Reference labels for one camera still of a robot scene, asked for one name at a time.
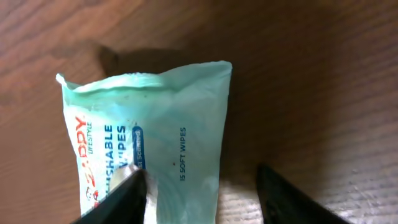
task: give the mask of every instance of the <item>flushable wipes package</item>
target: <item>flushable wipes package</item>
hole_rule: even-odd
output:
[[[209,62],[87,85],[58,74],[81,214],[110,193],[117,168],[134,164],[157,182],[157,223],[214,223],[231,70]]]

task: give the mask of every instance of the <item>plastic packet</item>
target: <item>plastic packet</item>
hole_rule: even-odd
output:
[[[81,214],[110,193],[117,168],[134,164],[157,182],[157,223],[214,223],[231,70],[209,62],[87,85],[58,74]]]

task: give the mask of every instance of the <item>white panel of packet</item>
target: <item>white panel of packet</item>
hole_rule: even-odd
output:
[[[81,214],[110,193],[119,167],[157,182],[157,223],[215,223],[229,62],[186,65],[62,85],[78,163]]]

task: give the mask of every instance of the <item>wrinkled plastic packaging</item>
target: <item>wrinkled plastic packaging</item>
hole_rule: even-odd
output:
[[[117,168],[134,164],[157,182],[157,223],[214,223],[231,70],[209,62],[87,85],[58,74],[81,214],[110,193]]]

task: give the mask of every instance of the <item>brown wooden surface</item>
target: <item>brown wooden surface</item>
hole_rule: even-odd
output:
[[[261,161],[353,223],[398,223],[397,54],[395,0],[2,0],[0,223],[79,216],[56,73],[212,60],[234,66],[219,223],[261,222]]]

